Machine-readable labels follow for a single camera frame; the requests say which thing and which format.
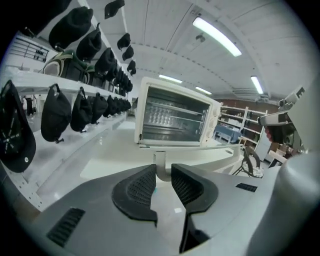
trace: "toaster oven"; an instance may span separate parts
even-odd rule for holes
[[[167,81],[141,81],[134,142],[158,146],[200,146],[213,136],[221,103]]]

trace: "fluorescent light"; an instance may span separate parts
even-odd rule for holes
[[[198,86],[196,87],[196,89],[199,90],[199,91],[201,91],[201,92],[203,92],[203,93],[205,93],[205,94],[209,94],[209,95],[212,94],[210,91],[207,91],[207,90],[205,90],[205,89],[202,89],[202,88],[200,88],[200,87],[198,87]]]
[[[159,75],[159,77],[160,77],[160,78],[163,78],[163,79],[167,79],[167,80],[173,81],[173,82],[176,82],[176,83],[179,83],[179,84],[181,84],[181,83],[182,83],[182,81],[181,81],[181,80],[178,80],[178,79],[172,78],[172,77],[170,77],[170,76],[166,76],[166,75],[162,75],[162,74],[160,74],[160,75]]]
[[[251,80],[252,80],[252,82],[253,82],[258,94],[264,94],[264,91],[262,90],[261,85],[259,83],[258,77],[251,76]]]
[[[214,26],[206,22],[200,17],[197,17],[192,23],[195,27],[207,33],[209,36],[213,37],[220,44],[222,44],[234,57],[240,56],[241,51],[234,45],[233,42],[229,40],[224,34],[222,34]]]

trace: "white shelf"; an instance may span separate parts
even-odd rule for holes
[[[252,112],[257,115],[266,115],[266,112],[260,112],[260,111],[250,110],[250,109],[248,109],[248,112]]]
[[[256,131],[256,130],[249,129],[249,128],[247,128],[247,127],[243,127],[243,129],[248,130],[248,131],[253,132],[253,133],[256,133],[256,134],[261,134],[261,132],[258,132],[258,131]]]
[[[258,142],[254,141],[253,139],[247,138],[245,136],[241,136],[241,138],[246,139],[247,141],[252,142],[254,144],[258,144]]]
[[[96,93],[100,93],[100,95],[103,97],[108,97],[111,95],[113,98],[118,97],[119,99],[126,99],[119,94],[84,84],[80,81],[72,81],[48,74],[8,68],[3,78],[0,79],[1,84],[4,85],[9,79],[12,80],[19,95],[47,94],[49,91],[49,86],[58,84],[59,88],[64,94],[77,94],[80,87],[83,87],[85,94],[88,96],[94,96]]]
[[[255,123],[255,124],[259,124],[258,121],[256,121],[256,120],[252,120],[252,119],[249,119],[249,118],[246,118],[246,120],[248,120],[248,121],[250,121],[252,123]]]
[[[226,122],[226,121],[222,121],[222,120],[219,120],[219,119],[218,119],[218,122],[221,122],[221,123],[224,123],[224,124],[227,124],[227,125],[230,125],[230,126],[234,126],[234,127],[238,127],[238,128],[240,128],[240,126],[239,126],[239,125],[232,124],[232,123],[229,123],[229,122]]]
[[[225,113],[221,113],[221,114],[224,115],[224,116],[227,116],[227,117],[231,117],[231,118],[244,119],[244,118],[241,117],[241,116],[236,116],[236,115],[232,115],[232,114],[225,114]]]
[[[244,108],[233,107],[233,106],[221,106],[221,108],[228,109],[228,110],[246,111]]]
[[[99,124],[88,124],[85,127],[87,132],[80,133],[73,131],[68,125],[60,138],[64,141],[56,144],[46,141],[41,131],[33,133],[36,142],[36,151],[29,167],[21,173],[30,186],[39,188],[49,176],[72,154],[74,154],[83,145],[104,134],[104,132],[115,130],[124,120],[125,114],[99,119]]]

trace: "white countertop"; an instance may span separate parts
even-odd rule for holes
[[[135,123],[125,121],[111,136],[101,139],[93,148],[93,157],[83,169],[80,176],[85,179],[96,179],[115,174],[127,169],[150,165],[153,163],[153,151],[139,149],[134,142]],[[212,146],[220,143],[213,140]],[[232,156],[230,148],[170,151],[166,153],[166,168],[171,164],[196,166],[228,158]]]

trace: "storage rack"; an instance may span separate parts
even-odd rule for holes
[[[119,99],[125,99],[125,97],[121,95],[79,81],[29,71],[8,68],[4,75],[0,77],[1,85],[4,85],[8,80],[12,80],[20,96],[34,94],[45,95],[49,91],[49,86],[58,84],[64,94],[76,95],[80,87],[83,87],[87,96],[95,96],[96,93],[100,93],[103,97],[111,95],[113,98],[118,97]],[[29,167],[22,173],[12,172],[3,165],[4,170],[17,190],[36,209],[42,212],[48,205],[38,196],[37,191],[49,176],[83,145],[97,136],[112,132],[125,120],[126,114],[120,114],[108,119],[101,117],[101,119],[99,119],[100,124],[88,124],[87,132],[85,133],[75,132],[68,126],[61,135],[65,137],[65,141],[59,144],[45,141],[42,138],[41,131],[35,131],[33,135],[36,142],[36,152]],[[51,150],[53,153],[50,155],[50,160],[44,163],[41,152],[48,150]]]
[[[237,116],[235,114],[229,114],[229,113],[243,113],[243,115],[241,116]],[[239,130],[241,131],[242,129],[249,131],[250,133],[252,133],[254,136],[258,135],[259,139],[257,141],[255,141],[252,138],[249,138],[247,136],[241,136],[241,138],[245,139],[247,142],[250,142],[252,144],[252,146],[254,147],[254,149],[256,149],[257,145],[259,144],[260,138],[261,138],[261,134],[264,132],[264,127],[261,126],[259,129],[255,130],[255,129],[251,129],[246,127],[246,122],[247,123],[251,123],[251,124],[255,124],[258,125],[258,121],[256,119],[253,119],[253,117],[259,117],[259,116],[264,116],[267,115],[268,111],[265,112],[260,112],[260,111],[256,111],[256,110],[251,110],[248,107],[246,108],[239,108],[239,107],[232,107],[232,106],[221,106],[221,116],[218,119],[219,123],[222,124],[226,124],[229,125],[231,127],[236,127],[239,128]],[[228,122],[226,120],[222,120],[222,118],[228,118],[228,119],[234,119],[237,121],[241,121],[241,124],[234,124],[231,122]]]

